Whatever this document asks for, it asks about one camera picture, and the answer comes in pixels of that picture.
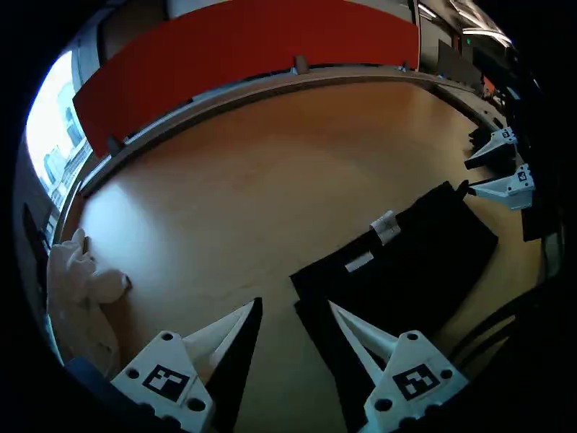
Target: black cloth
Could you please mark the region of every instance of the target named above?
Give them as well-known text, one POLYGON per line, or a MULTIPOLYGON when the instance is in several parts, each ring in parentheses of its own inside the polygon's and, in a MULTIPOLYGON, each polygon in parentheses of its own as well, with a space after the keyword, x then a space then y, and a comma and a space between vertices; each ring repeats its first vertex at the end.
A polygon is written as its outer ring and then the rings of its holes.
POLYGON ((473 288, 497 237, 464 203, 468 184, 445 182, 397 215, 401 233, 382 245, 371 229, 291 276, 301 322, 335 378, 349 432, 365 423, 373 382, 340 331, 327 299, 397 336, 437 331, 473 288), (345 268, 371 251, 353 272, 345 268))
POLYGON ((337 252, 291 276, 299 297, 326 297, 383 331, 419 330, 431 336, 473 288, 497 237, 473 214, 449 182, 397 215, 401 233, 386 245, 369 230, 337 252), (353 272, 360 255, 374 256, 353 272))

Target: wall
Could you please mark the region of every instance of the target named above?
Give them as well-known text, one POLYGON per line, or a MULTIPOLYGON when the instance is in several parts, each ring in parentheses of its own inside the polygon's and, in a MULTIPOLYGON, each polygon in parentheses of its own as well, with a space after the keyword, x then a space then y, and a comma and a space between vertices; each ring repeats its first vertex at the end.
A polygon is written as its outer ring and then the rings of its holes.
POLYGON ((166 18, 164 0, 131 0, 118 7, 100 24, 100 63, 166 18))
POLYGON ((167 15, 172 19, 223 1, 229 0, 166 0, 167 15))
POLYGON ((439 60, 439 41, 452 44, 451 36, 426 18, 420 19, 420 61, 421 68, 436 73, 439 60))
POLYGON ((38 180, 28 154, 26 142, 23 139, 18 147, 12 196, 14 249, 16 250, 20 278, 22 279, 22 287, 26 292, 26 298, 28 298, 30 302, 32 313, 38 320, 38 324, 44 326, 42 323, 44 314, 43 301, 41 300, 38 280, 36 279, 36 260, 26 238, 24 225, 22 223, 24 204, 27 204, 30 208, 36 227, 44 228, 53 204, 38 180))
POLYGON ((109 136, 124 140, 194 95, 289 69, 295 55, 309 64, 416 68, 418 51, 415 25, 348 1, 225 1, 138 37, 78 91, 74 106, 102 156, 109 136))
POLYGON ((395 15, 408 22, 413 22, 413 14, 408 3, 403 0, 346 0, 353 3, 364 4, 365 6, 378 9, 379 11, 395 15))

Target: white cloth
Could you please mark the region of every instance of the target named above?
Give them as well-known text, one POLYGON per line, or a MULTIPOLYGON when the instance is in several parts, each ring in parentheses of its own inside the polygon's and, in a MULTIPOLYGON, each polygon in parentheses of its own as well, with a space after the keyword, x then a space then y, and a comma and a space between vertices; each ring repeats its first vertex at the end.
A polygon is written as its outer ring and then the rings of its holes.
POLYGON ((48 258, 48 315, 61 346, 82 357, 111 379, 120 370, 116 335, 99 303, 116 301, 128 277, 116 269, 98 268, 82 253, 84 230, 72 240, 53 245, 48 258))

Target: red panel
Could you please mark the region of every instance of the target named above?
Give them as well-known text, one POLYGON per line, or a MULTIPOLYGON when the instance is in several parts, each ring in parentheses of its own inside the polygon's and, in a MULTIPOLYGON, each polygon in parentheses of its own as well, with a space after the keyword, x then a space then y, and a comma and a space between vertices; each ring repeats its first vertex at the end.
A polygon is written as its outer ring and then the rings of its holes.
POLYGON ((97 155, 206 90, 309 64, 413 68, 418 29, 344 0, 231 0, 167 21, 128 44, 79 90, 74 106, 97 155))

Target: window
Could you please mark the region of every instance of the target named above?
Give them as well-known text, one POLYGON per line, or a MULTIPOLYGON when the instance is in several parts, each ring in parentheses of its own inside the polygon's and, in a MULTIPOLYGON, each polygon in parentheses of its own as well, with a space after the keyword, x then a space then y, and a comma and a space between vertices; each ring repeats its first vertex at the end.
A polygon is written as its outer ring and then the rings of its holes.
POLYGON ((58 212, 92 153, 72 104, 74 93, 69 51, 48 72, 26 123, 30 159, 58 212))

